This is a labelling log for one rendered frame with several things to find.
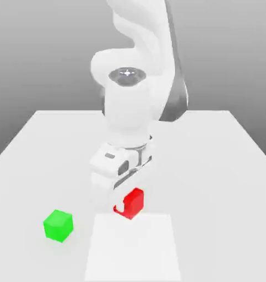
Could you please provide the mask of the small red cube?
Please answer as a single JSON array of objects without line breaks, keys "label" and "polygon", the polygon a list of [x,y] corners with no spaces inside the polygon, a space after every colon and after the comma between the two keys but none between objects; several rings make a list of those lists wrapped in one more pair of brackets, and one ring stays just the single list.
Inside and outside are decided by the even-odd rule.
[{"label": "small red cube", "polygon": [[134,188],[123,199],[124,211],[119,211],[116,205],[113,211],[129,220],[132,220],[144,208],[144,191]]}]

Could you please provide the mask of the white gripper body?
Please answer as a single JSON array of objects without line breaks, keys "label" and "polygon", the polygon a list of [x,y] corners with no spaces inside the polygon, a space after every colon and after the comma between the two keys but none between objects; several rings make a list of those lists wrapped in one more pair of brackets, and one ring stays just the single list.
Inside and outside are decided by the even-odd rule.
[{"label": "white gripper body", "polygon": [[91,197],[107,199],[152,158],[151,154],[95,154],[91,158]]}]

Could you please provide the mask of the small green cube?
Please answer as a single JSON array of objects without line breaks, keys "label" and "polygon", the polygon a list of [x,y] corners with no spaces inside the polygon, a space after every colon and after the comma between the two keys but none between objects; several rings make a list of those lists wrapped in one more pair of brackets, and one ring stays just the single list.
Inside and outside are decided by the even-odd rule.
[{"label": "small green cube", "polygon": [[64,242],[74,230],[73,216],[55,209],[44,221],[45,236],[58,242]]}]

